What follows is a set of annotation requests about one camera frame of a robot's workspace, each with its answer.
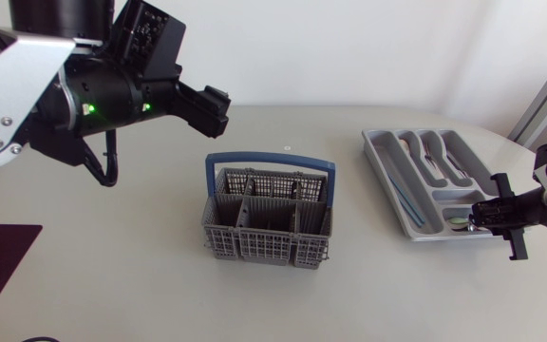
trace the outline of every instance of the gray plastic basket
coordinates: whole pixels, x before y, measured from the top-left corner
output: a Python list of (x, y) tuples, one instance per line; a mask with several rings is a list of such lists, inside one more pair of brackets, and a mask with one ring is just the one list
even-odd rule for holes
[[(220, 162), (272, 162), (327, 176), (223, 168)], [(206, 158), (208, 201), (202, 225), (215, 257), (317, 269), (329, 258), (335, 165), (277, 153), (228, 152)]]

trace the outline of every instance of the table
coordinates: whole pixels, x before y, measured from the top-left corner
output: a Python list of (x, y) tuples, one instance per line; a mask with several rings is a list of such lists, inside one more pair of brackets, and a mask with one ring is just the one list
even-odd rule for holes
[[(452, 128), (513, 189), (534, 154), (482, 128), (391, 107), (235, 106), (226, 133), (178, 118), (118, 131), (120, 178), (26, 150), (0, 167), (0, 223), (44, 230), (0, 295), (0, 341), (544, 341), (547, 229), (529, 260), (499, 238), (410, 242), (363, 152), (367, 128)], [(104, 137), (90, 137), (95, 151)], [(317, 271), (214, 259), (203, 247), (208, 153), (335, 162), (330, 260)]]

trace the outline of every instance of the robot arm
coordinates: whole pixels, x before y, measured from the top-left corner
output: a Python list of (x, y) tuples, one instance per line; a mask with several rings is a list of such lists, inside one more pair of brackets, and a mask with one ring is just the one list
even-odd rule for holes
[(509, 240), (513, 260), (527, 258), (522, 236), (524, 227), (537, 224), (547, 227), (547, 144), (538, 148), (534, 169), (533, 178), (541, 184), (539, 188), (515, 196), (507, 176), (497, 174), (493, 179), (498, 184), (500, 197), (472, 206), (470, 223)]
[[(117, 179), (115, 129), (179, 116), (207, 137), (221, 135), (230, 100), (179, 80), (185, 25), (128, 0), (9, 0), (14, 30), (0, 30), (0, 166), (30, 146), (84, 164), (102, 185)], [(106, 132), (107, 171), (83, 137)]]

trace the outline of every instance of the gray cutlery tray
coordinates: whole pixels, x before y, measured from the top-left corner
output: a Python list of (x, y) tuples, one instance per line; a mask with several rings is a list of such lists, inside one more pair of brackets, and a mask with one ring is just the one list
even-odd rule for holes
[[(492, 237), (489, 231), (456, 232), (452, 228), (461, 226), (447, 222), (450, 218), (467, 218), (472, 212), (472, 204), (498, 195), (491, 173), (456, 131), (364, 130), (362, 135), (368, 160), (411, 240)], [(408, 143), (410, 153), (403, 148), (400, 139)], [(425, 158), (424, 143), (441, 173)], [(467, 173), (468, 178), (462, 176), (454, 163)], [(425, 223), (421, 227), (406, 213), (389, 176), (424, 217)]]

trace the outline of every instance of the white wall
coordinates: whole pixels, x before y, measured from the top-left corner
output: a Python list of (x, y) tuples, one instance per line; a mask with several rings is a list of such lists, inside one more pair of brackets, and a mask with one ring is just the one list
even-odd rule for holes
[(151, 3), (187, 24), (181, 79), (236, 105), (407, 106), (507, 135), (547, 78), (547, 0)]

